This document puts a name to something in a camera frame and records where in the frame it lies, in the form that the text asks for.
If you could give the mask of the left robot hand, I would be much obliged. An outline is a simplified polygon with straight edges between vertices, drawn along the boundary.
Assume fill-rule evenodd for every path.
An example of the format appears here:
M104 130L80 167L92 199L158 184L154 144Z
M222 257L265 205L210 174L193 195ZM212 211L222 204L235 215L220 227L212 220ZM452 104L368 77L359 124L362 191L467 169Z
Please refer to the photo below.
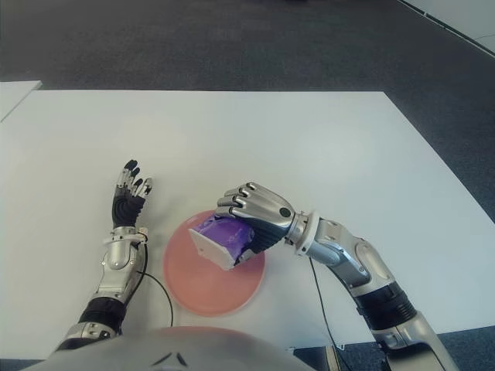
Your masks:
M138 162L131 159L118 176L111 205L114 228L135 227L145 201L152 191L152 179L136 179L139 172Z

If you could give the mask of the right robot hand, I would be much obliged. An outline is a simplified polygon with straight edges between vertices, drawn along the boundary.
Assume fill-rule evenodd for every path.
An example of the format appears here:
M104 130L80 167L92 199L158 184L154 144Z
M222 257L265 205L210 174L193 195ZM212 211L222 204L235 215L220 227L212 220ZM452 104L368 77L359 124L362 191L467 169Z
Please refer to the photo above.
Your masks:
M249 226L253 237L236 259L242 264L280 241L290 241L296 212L279 194L255 182L247 182L217 200L216 218L235 219Z

